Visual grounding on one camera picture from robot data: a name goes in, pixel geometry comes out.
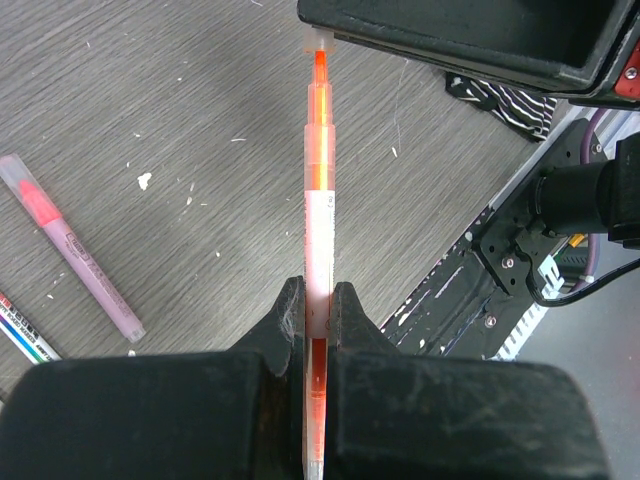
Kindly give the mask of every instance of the pink pen cap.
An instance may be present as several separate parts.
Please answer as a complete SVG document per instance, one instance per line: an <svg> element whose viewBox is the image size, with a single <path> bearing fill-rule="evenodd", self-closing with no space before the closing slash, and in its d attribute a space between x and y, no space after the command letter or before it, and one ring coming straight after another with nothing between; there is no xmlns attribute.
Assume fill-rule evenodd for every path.
<svg viewBox="0 0 640 480"><path fill-rule="evenodd" d="M18 155L0 158L0 177L47 234L118 330L131 342L140 340L145 334L140 320L64 221L60 211Z"/></svg>

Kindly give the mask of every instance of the screw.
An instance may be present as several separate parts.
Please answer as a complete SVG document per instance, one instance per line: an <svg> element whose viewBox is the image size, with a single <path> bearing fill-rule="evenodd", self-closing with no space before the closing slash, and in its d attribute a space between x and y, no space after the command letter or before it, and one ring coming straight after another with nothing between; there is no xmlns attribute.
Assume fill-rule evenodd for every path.
<svg viewBox="0 0 640 480"><path fill-rule="evenodd" d="M638 69L636 67L629 67L627 71L624 72L624 76L627 80L633 80L638 76Z"/></svg>
<svg viewBox="0 0 640 480"><path fill-rule="evenodd" d="M511 257L505 257L502 259L502 268L513 268L516 262Z"/></svg>

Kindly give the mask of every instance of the gray wood surface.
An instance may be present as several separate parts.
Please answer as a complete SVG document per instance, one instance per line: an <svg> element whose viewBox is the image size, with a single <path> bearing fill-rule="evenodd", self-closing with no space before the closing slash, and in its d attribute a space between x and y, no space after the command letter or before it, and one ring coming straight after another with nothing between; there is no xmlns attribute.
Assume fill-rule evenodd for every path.
<svg viewBox="0 0 640 480"><path fill-rule="evenodd" d="M0 150L22 156L137 312L139 354L228 347L303 271L311 61L295 2L260 3L2 1ZM330 75L336 279L381 323L533 146L428 66L339 44ZM126 354L1 187L0 290L63 356ZM0 337L0 389L28 367Z"/></svg>

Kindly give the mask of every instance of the pen barrel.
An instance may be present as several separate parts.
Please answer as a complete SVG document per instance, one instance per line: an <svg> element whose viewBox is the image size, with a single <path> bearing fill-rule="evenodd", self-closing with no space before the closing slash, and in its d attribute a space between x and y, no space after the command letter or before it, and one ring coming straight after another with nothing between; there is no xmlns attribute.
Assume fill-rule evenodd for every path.
<svg viewBox="0 0 640 480"><path fill-rule="evenodd" d="M140 340L144 328L131 308L111 284L102 269L82 246L67 222L60 218L48 223L43 230L69 262L82 283L91 292L100 306L107 312L118 330L132 343Z"/></svg>
<svg viewBox="0 0 640 480"><path fill-rule="evenodd" d="M7 297L0 293L0 330L31 360L45 363L60 360L60 356L27 321Z"/></svg>

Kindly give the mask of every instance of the striped cloth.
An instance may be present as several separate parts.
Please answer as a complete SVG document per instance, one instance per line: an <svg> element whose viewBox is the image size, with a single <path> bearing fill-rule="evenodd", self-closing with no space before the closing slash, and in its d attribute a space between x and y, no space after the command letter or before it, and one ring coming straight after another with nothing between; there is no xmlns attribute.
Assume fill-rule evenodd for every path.
<svg viewBox="0 0 640 480"><path fill-rule="evenodd" d="M447 73L447 92L485 112L491 112L509 127L540 142L549 136L558 101L532 93L502 87L483 80Z"/></svg>

